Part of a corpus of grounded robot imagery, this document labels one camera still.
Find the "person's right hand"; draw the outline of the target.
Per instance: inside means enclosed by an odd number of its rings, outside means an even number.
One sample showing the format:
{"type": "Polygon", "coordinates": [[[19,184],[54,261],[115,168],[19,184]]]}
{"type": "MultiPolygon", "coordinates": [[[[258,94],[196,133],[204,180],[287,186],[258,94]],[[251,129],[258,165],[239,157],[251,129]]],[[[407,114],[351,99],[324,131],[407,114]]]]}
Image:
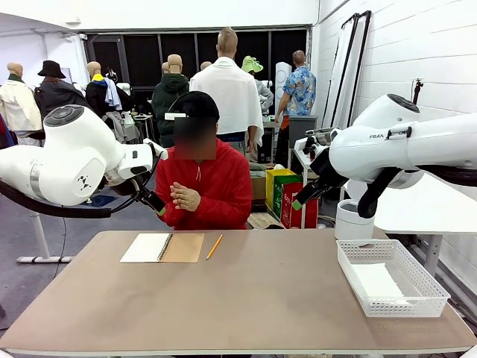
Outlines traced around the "person's right hand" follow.
{"type": "Polygon", "coordinates": [[[177,209],[186,209],[187,204],[187,188],[178,182],[174,182],[170,186],[171,197],[177,209]]]}

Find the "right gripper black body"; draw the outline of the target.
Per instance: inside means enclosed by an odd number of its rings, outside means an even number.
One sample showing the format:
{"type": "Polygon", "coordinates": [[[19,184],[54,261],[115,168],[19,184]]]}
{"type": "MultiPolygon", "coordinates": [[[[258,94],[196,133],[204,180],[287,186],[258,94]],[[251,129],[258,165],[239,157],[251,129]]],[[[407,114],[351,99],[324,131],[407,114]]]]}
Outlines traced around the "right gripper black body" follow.
{"type": "Polygon", "coordinates": [[[323,193],[342,187],[348,178],[338,174],[334,169],[321,169],[318,177],[312,182],[313,194],[322,195],[323,193]]]}

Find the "person's left hand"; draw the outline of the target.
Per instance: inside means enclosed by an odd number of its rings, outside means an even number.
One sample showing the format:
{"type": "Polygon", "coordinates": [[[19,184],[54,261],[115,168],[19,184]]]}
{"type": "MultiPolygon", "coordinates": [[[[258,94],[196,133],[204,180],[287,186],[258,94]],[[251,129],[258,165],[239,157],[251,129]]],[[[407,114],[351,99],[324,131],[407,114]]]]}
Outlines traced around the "person's left hand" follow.
{"type": "Polygon", "coordinates": [[[193,189],[190,189],[190,188],[187,188],[187,204],[186,204],[186,209],[182,209],[182,210],[186,210],[186,211],[189,211],[189,212],[195,212],[199,205],[200,205],[200,200],[201,200],[201,196],[200,194],[193,190],[193,189]]]}

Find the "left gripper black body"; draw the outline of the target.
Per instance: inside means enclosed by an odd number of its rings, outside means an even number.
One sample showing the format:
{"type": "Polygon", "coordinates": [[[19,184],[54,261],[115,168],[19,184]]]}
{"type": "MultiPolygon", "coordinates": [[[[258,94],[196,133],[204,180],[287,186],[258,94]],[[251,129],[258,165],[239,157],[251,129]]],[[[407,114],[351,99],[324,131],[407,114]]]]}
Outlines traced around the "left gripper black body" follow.
{"type": "Polygon", "coordinates": [[[145,186],[141,186],[136,193],[135,201],[149,206],[150,208],[159,207],[159,197],[154,191],[150,191],[145,186]]]}

